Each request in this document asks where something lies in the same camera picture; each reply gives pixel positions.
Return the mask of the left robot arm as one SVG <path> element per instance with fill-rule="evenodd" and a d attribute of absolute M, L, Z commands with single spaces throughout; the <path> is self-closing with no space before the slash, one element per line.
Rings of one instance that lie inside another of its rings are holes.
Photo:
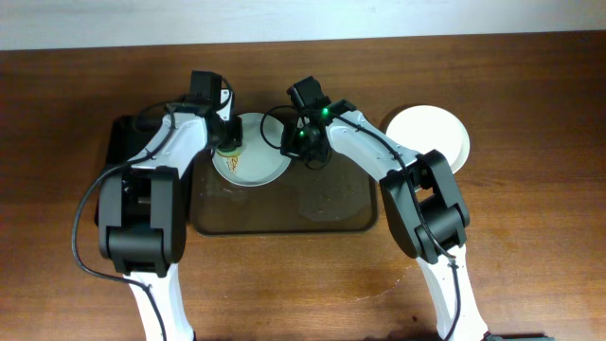
<path fill-rule="evenodd" d="M 99 252 L 133 294 L 149 340 L 193 340 L 179 283 L 189 169 L 207 149 L 241 145 L 232 91 L 162 103 L 161 117 L 121 117 L 110 137 L 96 212 Z"/>

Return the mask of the white plate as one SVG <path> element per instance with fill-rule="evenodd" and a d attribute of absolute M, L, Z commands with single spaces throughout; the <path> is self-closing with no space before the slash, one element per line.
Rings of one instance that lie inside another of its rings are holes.
<path fill-rule="evenodd" d="M 464 124 L 453 114 L 449 115 L 448 133 L 446 158 L 451 171 L 457 173 L 469 158 L 471 140 Z"/>
<path fill-rule="evenodd" d="M 261 113 L 240 115 L 242 146 L 232 153 L 216 151 L 215 170 L 228 182 L 242 187 L 258 187 L 276 180 L 289 168 L 291 159 L 269 146 L 260 133 Z"/>

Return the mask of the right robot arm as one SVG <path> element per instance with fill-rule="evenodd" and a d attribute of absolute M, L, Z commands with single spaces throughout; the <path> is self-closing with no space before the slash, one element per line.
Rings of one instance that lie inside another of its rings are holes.
<path fill-rule="evenodd" d="M 466 264 L 470 212 L 446 157 L 403 147 L 366 120 L 351 102 L 327 98 L 290 104 L 280 151 L 327 160 L 338 153 L 380 186 L 392 238 L 424 276 L 442 340 L 487 340 Z"/>

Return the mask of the white plate front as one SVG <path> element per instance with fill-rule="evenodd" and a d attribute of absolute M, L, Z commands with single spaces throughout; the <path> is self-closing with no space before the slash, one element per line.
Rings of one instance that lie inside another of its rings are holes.
<path fill-rule="evenodd" d="M 451 171 L 457 173 L 469 158 L 471 140 L 464 124 L 453 114 L 449 115 L 448 133 L 446 158 Z"/>

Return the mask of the green yellow sponge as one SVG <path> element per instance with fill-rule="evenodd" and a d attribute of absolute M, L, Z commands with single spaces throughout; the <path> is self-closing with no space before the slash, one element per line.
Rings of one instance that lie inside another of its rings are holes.
<path fill-rule="evenodd" d="M 241 155 L 242 148 L 235 148 L 235 149 L 230 149 L 230 150 L 216 149 L 215 153 L 221 157 L 237 157 L 237 156 Z"/>

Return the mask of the light blue plate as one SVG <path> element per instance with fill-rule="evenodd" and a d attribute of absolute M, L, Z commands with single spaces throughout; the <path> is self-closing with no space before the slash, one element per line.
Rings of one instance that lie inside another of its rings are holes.
<path fill-rule="evenodd" d="M 385 134 L 410 150 L 437 150 L 446 156 L 451 112 L 432 105 L 409 107 L 388 123 Z"/>

